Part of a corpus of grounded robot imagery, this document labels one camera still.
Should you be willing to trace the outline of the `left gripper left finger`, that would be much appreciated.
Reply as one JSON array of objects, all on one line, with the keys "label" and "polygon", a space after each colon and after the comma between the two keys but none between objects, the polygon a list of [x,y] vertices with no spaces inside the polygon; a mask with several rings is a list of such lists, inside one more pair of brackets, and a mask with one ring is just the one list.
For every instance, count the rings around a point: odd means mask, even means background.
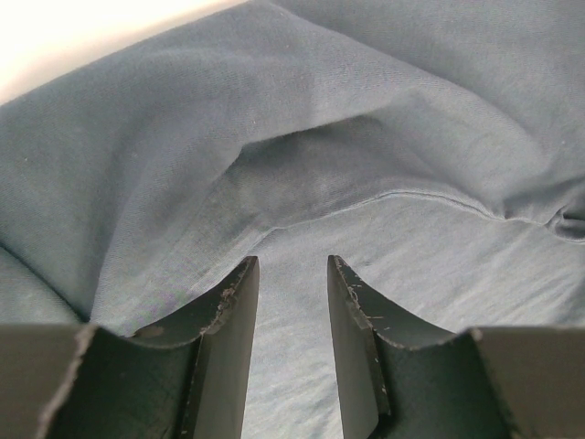
[{"label": "left gripper left finger", "polygon": [[238,438],[260,264],[131,337],[93,324],[1,328],[4,438]]}]

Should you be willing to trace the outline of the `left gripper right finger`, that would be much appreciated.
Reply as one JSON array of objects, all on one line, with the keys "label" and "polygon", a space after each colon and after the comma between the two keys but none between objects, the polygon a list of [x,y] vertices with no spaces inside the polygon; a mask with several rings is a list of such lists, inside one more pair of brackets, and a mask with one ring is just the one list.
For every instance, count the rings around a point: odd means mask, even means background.
[{"label": "left gripper right finger", "polygon": [[581,438],[584,332],[470,327],[452,333],[327,264],[346,438]]}]

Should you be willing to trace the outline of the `grey-blue t shirt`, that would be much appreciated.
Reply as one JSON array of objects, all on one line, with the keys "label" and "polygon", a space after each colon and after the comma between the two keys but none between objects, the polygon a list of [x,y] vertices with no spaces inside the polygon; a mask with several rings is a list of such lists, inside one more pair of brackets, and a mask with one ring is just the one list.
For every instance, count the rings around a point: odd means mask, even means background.
[{"label": "grey-blue t shirt", "polygon": [[338,438],[326,260],[584,322],[581,1],[249,1],[1,108],[1,318],[132,334],[260,260],[243,434]]}]

